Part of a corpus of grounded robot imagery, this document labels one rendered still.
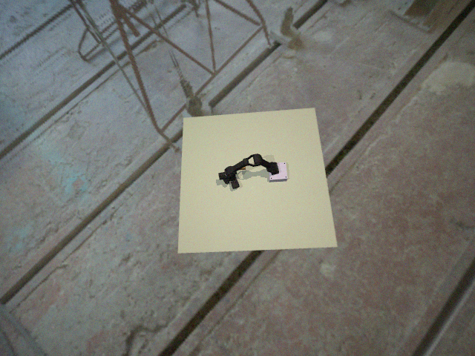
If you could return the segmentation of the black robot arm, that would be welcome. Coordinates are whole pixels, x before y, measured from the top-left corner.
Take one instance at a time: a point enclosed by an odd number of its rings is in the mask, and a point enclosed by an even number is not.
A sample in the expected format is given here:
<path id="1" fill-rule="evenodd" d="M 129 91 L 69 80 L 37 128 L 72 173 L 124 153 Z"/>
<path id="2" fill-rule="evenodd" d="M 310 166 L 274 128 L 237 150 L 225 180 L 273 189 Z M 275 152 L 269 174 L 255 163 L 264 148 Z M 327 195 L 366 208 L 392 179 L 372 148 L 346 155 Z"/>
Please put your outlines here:
<path id="1" fill-rule="evenodd" d="M 254 165 L 249 163 L 249 159 L 251 157 L 253 157 Z M 229 166 L 226 169 L 224 169 L 225 172 L 222 172 L 222 173 L 218 174 L 219 179 L 220 180 L 223 179 L 225 184 L 229 184 L 229 182 L 232 181 L 231 179 L 235 177 L 235 174 L 237 174 L 237 171 L 240 170 L 241 168 L 245 167 L 245 166 L 248 166 L 248 165 L 250 165 L 252 167 L 262 165 L 272 175 L 279 174 L 278 164 L 276 162 L 267 162 L 266 160 L 264 160 L 262 158 L 262 156 L 260 154 L 253 154 L 253 155 L 249 156 L 248 158 L 243 159 L 238 164 L 236 164 L 234 166 Z M 229 179 L 229 178 L 231 178 L 231 179 Z"/>

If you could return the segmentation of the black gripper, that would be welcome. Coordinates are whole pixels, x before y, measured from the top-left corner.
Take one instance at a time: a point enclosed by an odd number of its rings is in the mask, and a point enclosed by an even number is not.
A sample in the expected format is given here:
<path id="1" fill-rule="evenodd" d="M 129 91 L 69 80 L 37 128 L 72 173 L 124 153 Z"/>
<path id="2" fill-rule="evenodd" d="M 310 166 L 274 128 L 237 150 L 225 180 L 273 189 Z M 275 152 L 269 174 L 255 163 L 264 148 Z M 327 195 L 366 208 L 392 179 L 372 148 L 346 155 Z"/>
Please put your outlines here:
<path id="1" fill-rule="evenodd" d="M 231 179 L 231 178 L 229 178 L 229 179 Z M 232 180 L 231 184 L 232 184 L 233 189 L 240 187 L 236 176 L 234 178 L 232 178 L 231 180 Z"/>

